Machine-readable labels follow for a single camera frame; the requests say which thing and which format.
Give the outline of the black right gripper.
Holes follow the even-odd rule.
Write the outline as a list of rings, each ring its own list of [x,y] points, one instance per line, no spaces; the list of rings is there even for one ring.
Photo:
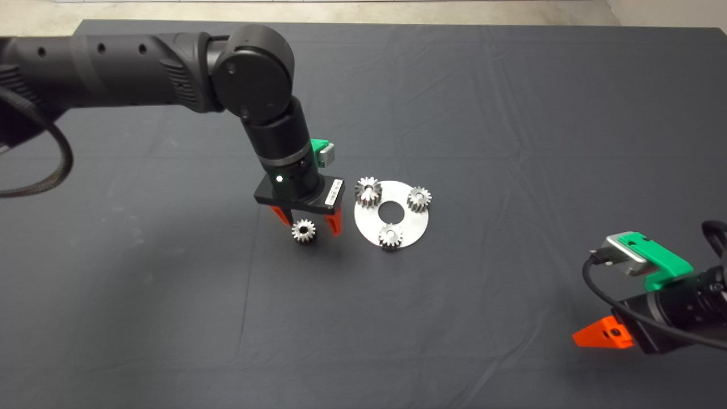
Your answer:
[[[647,292],[620,301],[626,308],[670,326],[655,292]],[[572,339],[582,348],[628,349],[638,344],[644,354],[668,354],[688,347],[689,343],[675,339],[637,319],[629,318],[616,309],[606,316],[574,332]]]

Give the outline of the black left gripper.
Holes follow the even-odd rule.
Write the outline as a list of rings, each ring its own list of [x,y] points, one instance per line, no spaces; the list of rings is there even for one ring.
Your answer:
[[[262,168],[266,176],[254,192],[257,203],[270,206],[286,226],[293,225],[293,210],[324,215],[332,235],[341,235],[343,178],[321,174],[313,153],[288,165]]]

